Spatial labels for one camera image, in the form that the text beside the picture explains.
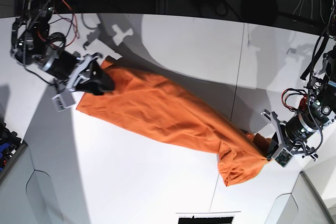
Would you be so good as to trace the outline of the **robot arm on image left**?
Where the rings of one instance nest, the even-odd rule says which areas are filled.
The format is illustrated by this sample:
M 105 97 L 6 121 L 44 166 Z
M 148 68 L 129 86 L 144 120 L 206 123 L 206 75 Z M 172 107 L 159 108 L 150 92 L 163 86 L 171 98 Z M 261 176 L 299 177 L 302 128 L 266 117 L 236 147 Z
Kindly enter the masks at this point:
M 70 7 L 65 0 L 61 2 Z M 103 95 L 113 91 L 114 81 L 97 62 L 102 54 L 71 54 L 66 51 L 70 46 L 67 35 L 49 32 L 54 12 L 55 0 L 15 0 L 10 56 L 35 76 L 37 73 L 28 69 L 32 64 L 51 75 L 53 81 L 47 84 L 59 95 L 77 91 Z

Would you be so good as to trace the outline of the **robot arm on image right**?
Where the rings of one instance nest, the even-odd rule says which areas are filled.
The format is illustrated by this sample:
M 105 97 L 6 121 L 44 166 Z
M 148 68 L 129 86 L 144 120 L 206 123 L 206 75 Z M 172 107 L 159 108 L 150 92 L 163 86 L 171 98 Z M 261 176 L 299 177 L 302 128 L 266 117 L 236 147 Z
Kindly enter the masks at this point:
M 293 117 L 280 121 L 274 111 L 262 111 L 276 130 L 266 154 L 268 161 L 273 159 L 285 167 L 295 155 L 318 159 L 321 145 L 308 146 L 308 138 L 335 122 L 335 49 L 325 51 L 330 39 L 335 39 L 335 3 L 314 46 L 311 61 L 300 77 L 307 81 L 306 86 L 287 88 L 281 95 L 282 105 L 293 112 Z

